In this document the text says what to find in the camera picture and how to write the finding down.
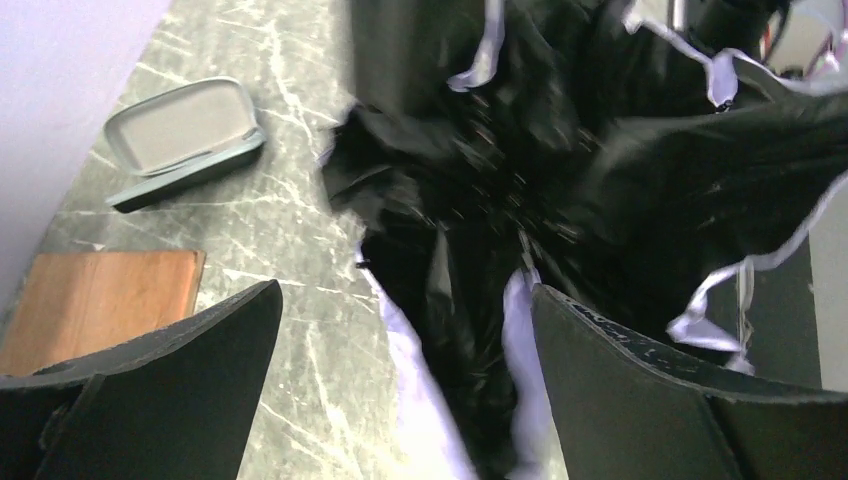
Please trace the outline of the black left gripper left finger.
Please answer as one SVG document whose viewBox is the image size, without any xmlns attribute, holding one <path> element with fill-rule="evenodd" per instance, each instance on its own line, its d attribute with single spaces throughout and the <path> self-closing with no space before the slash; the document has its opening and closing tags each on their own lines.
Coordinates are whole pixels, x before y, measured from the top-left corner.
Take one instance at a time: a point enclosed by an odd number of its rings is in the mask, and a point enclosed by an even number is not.
<svg viewBox="0 0 848 480">
<path fill-rule="evenodd" d="M 170 326 L 1 379 L 5 479 L 234 479 L 283 309 L 264 281 Z"/>
</svg>

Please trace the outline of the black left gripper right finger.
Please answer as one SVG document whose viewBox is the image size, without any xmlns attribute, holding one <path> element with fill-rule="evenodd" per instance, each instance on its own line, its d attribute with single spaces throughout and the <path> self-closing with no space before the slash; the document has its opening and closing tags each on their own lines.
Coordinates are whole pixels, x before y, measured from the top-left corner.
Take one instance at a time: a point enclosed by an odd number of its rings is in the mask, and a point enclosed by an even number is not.
<svg viewBox="0 0 848 480">
<path fill-rule="evenodd" d="M 539 285 L 533 327 L 573 479 L 843 479 L 847 397 L 724 369 Z"/>
</svg>

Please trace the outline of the lilac folding umbrella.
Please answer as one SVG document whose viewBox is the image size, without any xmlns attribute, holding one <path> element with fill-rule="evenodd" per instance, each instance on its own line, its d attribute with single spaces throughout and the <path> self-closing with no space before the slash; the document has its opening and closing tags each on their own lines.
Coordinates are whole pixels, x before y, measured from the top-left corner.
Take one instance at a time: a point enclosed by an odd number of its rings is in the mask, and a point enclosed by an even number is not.
<svg viewBox="0 0 848 480">
<path fill-rule="evenodd" d="M 365 228 L 418 478 L 543 477 L 539 285 L 755 376 L 709 292 L 781 265 L 847 184 L 846 90 L 757 55 L 789 7 L 711 1 L 679 33 L 627 1 L 349 3 L 320 175 Z"/>
</svg>

